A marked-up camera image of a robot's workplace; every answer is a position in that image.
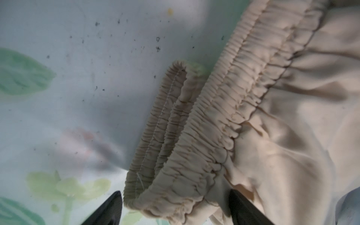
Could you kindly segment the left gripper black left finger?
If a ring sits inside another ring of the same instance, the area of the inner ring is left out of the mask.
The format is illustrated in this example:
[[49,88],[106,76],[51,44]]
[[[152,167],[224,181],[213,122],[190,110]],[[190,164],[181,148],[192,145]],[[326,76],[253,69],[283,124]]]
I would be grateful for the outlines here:
[[122,208],[122,194],[120,191],[115,191],[82,225],[119,225]]

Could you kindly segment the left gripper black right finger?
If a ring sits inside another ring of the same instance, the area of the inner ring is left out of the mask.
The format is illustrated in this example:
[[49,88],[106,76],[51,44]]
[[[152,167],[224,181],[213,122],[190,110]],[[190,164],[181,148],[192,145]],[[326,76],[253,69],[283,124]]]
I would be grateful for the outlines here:
[[274,225],[238,190],[231,189],[228,200],[234,225]]

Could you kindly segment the beige drawstring shorts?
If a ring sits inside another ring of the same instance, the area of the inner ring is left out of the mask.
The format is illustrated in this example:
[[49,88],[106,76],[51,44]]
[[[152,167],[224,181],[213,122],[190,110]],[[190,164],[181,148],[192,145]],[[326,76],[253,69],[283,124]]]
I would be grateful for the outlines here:
[[335,225],[359,186],[359,1],[250,1],[211,73],[169,68],[123,201],[234,225],[235,189],[274,225]]

